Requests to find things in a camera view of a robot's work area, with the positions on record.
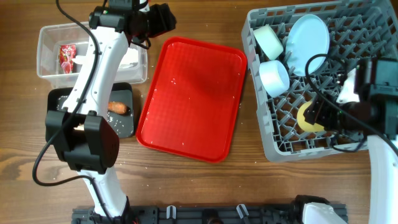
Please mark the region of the white napkin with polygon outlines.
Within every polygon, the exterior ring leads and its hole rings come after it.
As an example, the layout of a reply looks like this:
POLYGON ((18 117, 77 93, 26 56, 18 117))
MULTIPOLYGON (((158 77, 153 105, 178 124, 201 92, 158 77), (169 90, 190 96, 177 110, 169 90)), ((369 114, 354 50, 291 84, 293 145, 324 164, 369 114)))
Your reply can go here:
MULTIPOLYGON (((86 57, 77 55, 72 61, 76 64, 83 65, 86 62, 86 57)), ((119 69, 134 67, 139 61, 138 50, 128 48, 126 54, 119 64, 119 69)))

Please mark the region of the small light blue bowl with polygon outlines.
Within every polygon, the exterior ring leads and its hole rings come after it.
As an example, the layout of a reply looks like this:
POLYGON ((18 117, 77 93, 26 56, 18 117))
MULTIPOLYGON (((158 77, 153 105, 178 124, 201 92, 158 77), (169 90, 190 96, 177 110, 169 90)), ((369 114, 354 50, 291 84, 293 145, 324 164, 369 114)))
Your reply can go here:
POLYGON ((273 98, 283 94, 290 87, 289 74, 278 60, 262 62, 259 66, 259 76, 265 91, 273 98))

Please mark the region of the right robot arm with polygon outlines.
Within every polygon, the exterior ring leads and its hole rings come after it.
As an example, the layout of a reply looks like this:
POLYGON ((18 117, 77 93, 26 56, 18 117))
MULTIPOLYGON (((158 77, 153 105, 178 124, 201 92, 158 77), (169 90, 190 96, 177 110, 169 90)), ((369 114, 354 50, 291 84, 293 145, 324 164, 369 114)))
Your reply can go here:
POLYGON ((302 113, 308 124, 328 131, 359 131, 368 145, 371 162, 370 223, 397 223, 397 61, 392 58, 362 59, 356 66, 352 88, 341 95, 358 101, 340 103, 318 89, 302 113))

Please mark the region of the mint green bowl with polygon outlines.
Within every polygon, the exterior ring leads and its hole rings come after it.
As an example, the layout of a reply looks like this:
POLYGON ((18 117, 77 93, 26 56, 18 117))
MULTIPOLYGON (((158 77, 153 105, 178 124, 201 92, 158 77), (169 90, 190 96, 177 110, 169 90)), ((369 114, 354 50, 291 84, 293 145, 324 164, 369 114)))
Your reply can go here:
POLYGON ((260 27, 253 33, 257 43, 269 60, 275 60, 284 51, 282 43, 271 26, 260 27))

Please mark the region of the orange carrot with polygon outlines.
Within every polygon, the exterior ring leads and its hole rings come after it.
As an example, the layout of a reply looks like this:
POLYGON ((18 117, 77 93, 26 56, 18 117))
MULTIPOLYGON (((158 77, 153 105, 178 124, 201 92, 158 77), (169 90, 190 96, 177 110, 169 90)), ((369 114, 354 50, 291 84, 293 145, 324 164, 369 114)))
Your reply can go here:
POLYGON ((108 103, 108 111, 116 114, 126 114, 128 112, 128 107, 124 103, 111 101, 108 103))

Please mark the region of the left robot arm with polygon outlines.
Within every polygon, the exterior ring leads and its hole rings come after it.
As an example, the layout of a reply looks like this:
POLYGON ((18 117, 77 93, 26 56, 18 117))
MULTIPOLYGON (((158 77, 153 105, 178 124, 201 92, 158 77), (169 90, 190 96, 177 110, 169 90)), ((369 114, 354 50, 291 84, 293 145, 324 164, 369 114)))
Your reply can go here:
POLYGON ((136 223, 129 199, 114 168, 119 136, 108 124, 108 103, 119 64, 130 45, 144 49, 150 40, 175 29, 168 4, 147 1, 105 1, 89 16, 86 60, 68 98, 59 110, 48 110, 46 146, 83 179, 94 207, 85 223, 136 223))

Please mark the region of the large light blue plate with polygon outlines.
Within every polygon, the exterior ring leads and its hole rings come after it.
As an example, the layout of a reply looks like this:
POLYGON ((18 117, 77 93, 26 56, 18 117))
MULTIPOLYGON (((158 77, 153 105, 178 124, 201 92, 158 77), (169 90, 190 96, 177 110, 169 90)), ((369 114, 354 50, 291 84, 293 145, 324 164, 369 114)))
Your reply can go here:
POLYGON ((308 60, 317 54, 327 54, 330 35, 326 24, 316 15, 302 16, 291 28, 285 46, 286 63, 296 76, 305 76, 308 60))

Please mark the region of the yellow plastic cup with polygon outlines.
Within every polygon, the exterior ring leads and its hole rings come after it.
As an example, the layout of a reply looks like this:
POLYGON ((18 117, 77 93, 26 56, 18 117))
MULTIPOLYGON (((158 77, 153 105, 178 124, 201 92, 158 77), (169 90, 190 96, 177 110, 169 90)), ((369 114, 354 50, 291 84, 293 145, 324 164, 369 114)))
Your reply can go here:
POLYGON ((304 103, 297 112, 297 124, 298 126, 305 132, 320 132, 324 131, 324 127, 319 125, 319 124, 310 124, 306 122, 305 117, 304 117, 304 112, 305 110, 312 104, 311 101, 308 101, 304 103))

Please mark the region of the red snack wrapper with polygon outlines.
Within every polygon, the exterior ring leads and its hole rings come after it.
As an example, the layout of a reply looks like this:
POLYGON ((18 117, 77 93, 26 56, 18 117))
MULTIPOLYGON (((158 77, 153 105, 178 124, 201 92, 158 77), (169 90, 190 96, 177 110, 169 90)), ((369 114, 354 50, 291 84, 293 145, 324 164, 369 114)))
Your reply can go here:
POLYGON ((61 45, 59 50, 59 64, 64 74, 69 74, 73 71, 73 59, 76 56, 76 45, 68 44, 61 45))

